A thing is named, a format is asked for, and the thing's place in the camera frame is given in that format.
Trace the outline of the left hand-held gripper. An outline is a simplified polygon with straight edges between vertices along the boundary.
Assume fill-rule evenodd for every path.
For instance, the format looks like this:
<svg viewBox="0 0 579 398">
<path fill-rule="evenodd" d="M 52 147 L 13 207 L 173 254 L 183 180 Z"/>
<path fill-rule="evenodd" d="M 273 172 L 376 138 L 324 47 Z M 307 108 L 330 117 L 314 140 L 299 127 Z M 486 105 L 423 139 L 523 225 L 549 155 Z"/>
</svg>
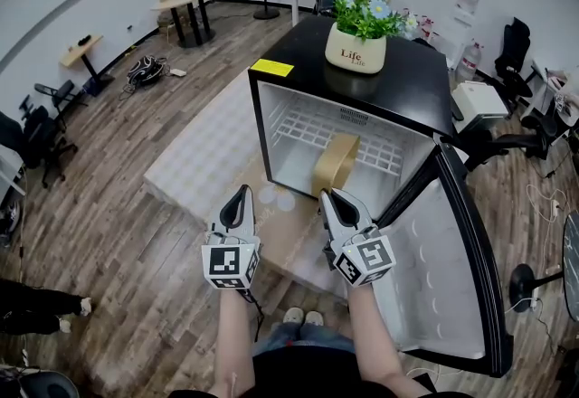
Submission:
<svg viewBox="0 0 579 398">
<path fill-rule="evenodd" d="M 204 278 L 221 290 L 250 289 L 260 263 L 261 240 L 255 235 L 252 189 L 241 185 L 222 198 L 209 218 L 206 243 L 202 245 Z M 228 235 L 239 228 L 241 236 Z"/>
</svg>

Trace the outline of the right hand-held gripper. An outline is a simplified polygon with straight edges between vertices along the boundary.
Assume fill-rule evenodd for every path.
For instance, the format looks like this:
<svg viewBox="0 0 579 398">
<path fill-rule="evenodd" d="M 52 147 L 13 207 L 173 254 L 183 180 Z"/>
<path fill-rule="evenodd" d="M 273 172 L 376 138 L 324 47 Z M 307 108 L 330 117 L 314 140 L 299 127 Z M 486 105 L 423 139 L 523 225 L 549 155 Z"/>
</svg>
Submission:
<svg viewBox="0 0 579 398">
<path fill-rule="evenodd" d="M 321 191 L 319 205 L 329 235 L 323 252 L 330 269 L 337 270 L 350 287 L 372 284 L 396 265 L 388 237 L 372 225 L 372 217 L 361 200 L 333 188 Z M 349 227 L 364 230 L 348 238 Z"/>
</svg>

